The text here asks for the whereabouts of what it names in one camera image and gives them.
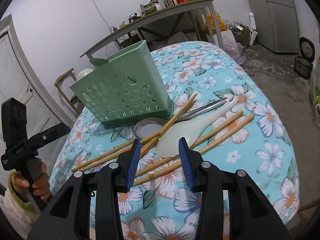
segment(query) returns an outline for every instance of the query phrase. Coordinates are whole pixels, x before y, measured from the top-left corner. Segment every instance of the metal screw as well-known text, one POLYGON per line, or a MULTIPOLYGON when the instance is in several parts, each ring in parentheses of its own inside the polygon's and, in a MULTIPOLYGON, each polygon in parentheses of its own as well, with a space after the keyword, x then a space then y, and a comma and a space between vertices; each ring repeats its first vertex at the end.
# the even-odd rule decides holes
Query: metal screw
POLYGON ((82 171, 76 171, 76 172, 73 174, 73 176, 75 176, 76 178, 79 178, 79 177, 82 176, 82 174, 83 174, 82 171))
POLYGON ((247 173, 246 173, 244 170, 239 170, 239 171, 237 171, 237 174, 238 174, 240 177, 244 177, 245 175, 247 175, 247 173))
POLYGON ((109 168, 110 168, 110 169, 116 169, 116 168, 118 168, 118 166, 119 166, 119 164, 116 163, 116 162, 113 162, 113 163, 110 163, 110 164, 109 164, 109 168))
POLYGON ((204 168, 210 168, 211 164, 209 162, 202 162, 201 166, 204 168))

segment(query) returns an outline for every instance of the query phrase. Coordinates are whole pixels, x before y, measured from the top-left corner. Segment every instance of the pink plastic bag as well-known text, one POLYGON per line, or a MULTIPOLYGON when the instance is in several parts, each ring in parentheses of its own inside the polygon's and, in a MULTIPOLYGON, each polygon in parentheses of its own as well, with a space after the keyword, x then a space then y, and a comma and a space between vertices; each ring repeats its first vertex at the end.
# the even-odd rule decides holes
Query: pink plastic bag
POLYGON ((239 58, 242 53, 242 45, 238 43, 233 43, 226 36, 223 36, 223 45, 226 53, 229 54, 233 59, 239 58))

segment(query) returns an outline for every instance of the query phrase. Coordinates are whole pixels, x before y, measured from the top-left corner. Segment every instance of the yellow bag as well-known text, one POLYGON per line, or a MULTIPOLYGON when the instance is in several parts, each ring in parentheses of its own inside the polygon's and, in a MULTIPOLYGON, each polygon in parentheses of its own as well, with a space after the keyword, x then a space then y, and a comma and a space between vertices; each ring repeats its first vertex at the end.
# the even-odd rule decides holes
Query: yellow bag
MULTIPOLYGON (((211 14, 207 14, 207 16, 208 16, 208 19, 209 19, 209 22, 210 22, 211 30, 212 30, 213 32, 216 32, 216 28, 215 28, 215 26, 214 26, 214 23, 213 23, 213 19, 212 19, 211 14)), ((227 28, 226 28, 226 26, 224 25, 224 23, 220 20, 220 15, 219 15, 218 13, 216 13, 216 16, 217 16, 217 18, 218 18, 218 23, 219 23, 220 30, 221 30, 222 32, 223 32, 223 31, 226 31, 227 28)), ((206 32, 206 33, 209 33, 209 29, 208 29, 208 26, 207 26, 207 25, 205 25, 205 32, 206 32)))

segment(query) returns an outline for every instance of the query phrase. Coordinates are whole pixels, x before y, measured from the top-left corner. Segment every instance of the floral tablecloth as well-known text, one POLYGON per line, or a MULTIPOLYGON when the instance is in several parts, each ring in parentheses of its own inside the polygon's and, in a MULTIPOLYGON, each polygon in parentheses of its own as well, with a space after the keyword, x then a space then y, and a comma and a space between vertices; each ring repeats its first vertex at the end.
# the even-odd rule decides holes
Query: floral tablecloth
MULTIPOLYGON (((202 41, 174 44, 153 51, 154 62, 164 80, 176 113, 188 98, 197 94, 191 110, 223 96, 237 95, 239 102, 231 111, 211 124, 204 134, 218 127, 240 110, 244 116, 209 139, 217 139, 250 113, 254 120, 203 155, 221 170, 243 169, 260 187, 284 223, 299 207, 299 178, 294 150, 282 122, 244 70, 219 47, 202 41)), ((50 176, 55 194, 71 175, 71 168, 86 162, 133 138, 133 126, 105 129, 84 108, 59 154, 50 176)), ((206 145, 204 142, 197 149, 206 145)), ((151 149, 138 169, 158 161, 151 149)), ((161 170, 171 161, 150 173, 161 170)), ((90 170, 99 171, 103 165, 90 170)), ((224 192, 224 236, 229 234, 228 193, 224 192)), ((95 226, 94 198, 90 225, 95 226)), ((185 183, 182 168, 153 182, 135 186, 128 194, 119 194, 119 210, 125 239, 194 239, 201 194, 192 193, 185 183)))

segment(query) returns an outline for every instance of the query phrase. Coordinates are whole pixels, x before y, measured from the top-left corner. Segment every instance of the white door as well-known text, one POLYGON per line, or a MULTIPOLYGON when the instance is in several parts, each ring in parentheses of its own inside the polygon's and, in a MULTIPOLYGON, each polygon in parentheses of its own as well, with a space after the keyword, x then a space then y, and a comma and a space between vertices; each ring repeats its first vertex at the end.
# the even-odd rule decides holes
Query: white door
MULTIPOLYGON (((0 38, 0 105, 11 97, 27 107, 27 133, 29 138, 61 122, 32 87, 17 60, 9 35, 6 33, 0 38)), ((39 150, 39 157, 48 166, 48 174, 51 173, 65 140, 66 136, 47 144, 39 150)), ((0 122, 0 155, 3 153, 4 143, 0 122)), ((9 173, 9 171, 4 171, 1 165, 0 183, 5 187, 7 187, 9 173)))

